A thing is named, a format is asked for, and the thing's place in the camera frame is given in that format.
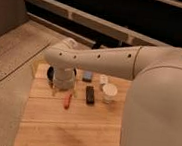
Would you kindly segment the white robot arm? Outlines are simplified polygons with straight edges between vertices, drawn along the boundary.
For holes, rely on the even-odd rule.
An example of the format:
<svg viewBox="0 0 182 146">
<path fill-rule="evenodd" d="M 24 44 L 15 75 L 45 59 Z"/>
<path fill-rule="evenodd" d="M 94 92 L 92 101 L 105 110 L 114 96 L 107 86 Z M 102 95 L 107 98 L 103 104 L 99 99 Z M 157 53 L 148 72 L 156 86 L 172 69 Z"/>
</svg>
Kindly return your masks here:
<svg viewBox="0 0 182 146">
<path fill-rule="evenodd" d="M 54 84 L 73 86 L 74 70 L 129 79 L 119 146 L 182 146 L 182 48 L 134 46 L 77 50 L 67 38 L 49 47 Z"/>
</svg>

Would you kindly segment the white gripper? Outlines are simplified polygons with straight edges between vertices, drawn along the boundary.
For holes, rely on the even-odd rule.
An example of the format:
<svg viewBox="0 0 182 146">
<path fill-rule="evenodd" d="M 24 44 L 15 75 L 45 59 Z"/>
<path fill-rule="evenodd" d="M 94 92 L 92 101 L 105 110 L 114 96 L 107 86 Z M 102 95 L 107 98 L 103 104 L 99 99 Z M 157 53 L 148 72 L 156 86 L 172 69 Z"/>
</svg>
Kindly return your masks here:
<svg viewBox="0 0 182 146">
<path fill-rule="evenodd" d="M 56 88 L 59 88 L 60 90 L 69 90 L 74 87 L 76 75 L 74 73 L 74 69 L 61 69 L 61 68 L 55 68 L 54 69 L 54 78 L 53 82 L 50 82 L 50 88 L 51 88 L 51 95 L 52 97 L 54 94 L 56 94 Z"/>
</svg>

